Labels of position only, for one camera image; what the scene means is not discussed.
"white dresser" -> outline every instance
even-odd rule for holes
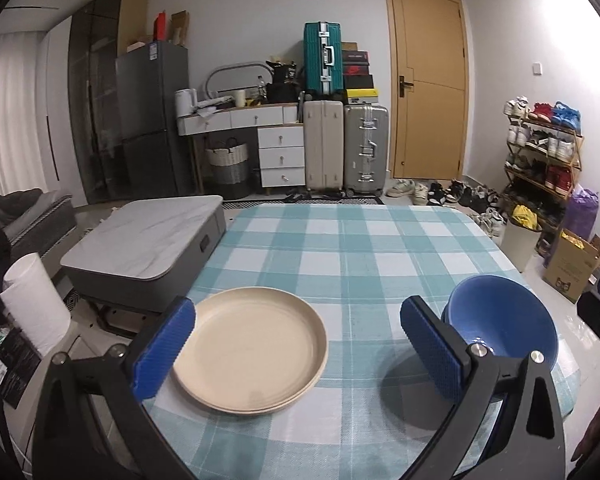
[[[178,129],[181,136],[195,136],[257,127],[262,187],[304,186],[304,127],[297,116],[295,104],[231,108],[206,119],[180,118]]]

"metal screw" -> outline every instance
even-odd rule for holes
[[[474,343],[471,345],[471,353],[476,357],[484,357],[487,355],[487,347],[485,345],[481,345],[480,343]]]
[[[51,362],[55,365],[61,365],[64,364],[64,362],[69,358],[69,354],[67,354],[66,352],[58,352],[57,354],[54,354],[54,356],[51,358]]]
[[[112,357],[122,357],[126,354],[126,345],[117,344],[109,348],[109,355]]]
[[[531,352],[531,359],[533,360],[533,362],[538,363],[538,364],[544,362],[544,356],[542,355],[542,352],[539,350],[534,350],[533,352]]]

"silver suitcase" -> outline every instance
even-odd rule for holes
[[[342,103],[304,103],[304,166],[306,188],[342,189],[344,121]]]
[[[382,195],[386,180],[389,111],[376,104],[344,107],[344,187],[354,193]]]

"gray refrigerator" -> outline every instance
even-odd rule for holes
[[[135,199],[195,192],[187,139],[178,135],[175,97],[189,88],[188,51],[154,41],[116,60],[122,145]]]

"teal plaid tablecloth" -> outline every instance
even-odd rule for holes
[[[262,205],[226,232],[189,297],[238,286],[297,294],[320,314],[329,359],[317,386],[270,415],[208,410],[170,375],[145,405],[201,480],[397,480],[448,412],[400,327],[402,301],[419,294],[438,314],[453,288],[479,273],[523,283],[467,216],[448,208]],[[560,338],[552,375],[563,415],[580,370]],[[462,468],[493,427],[492,404]]]

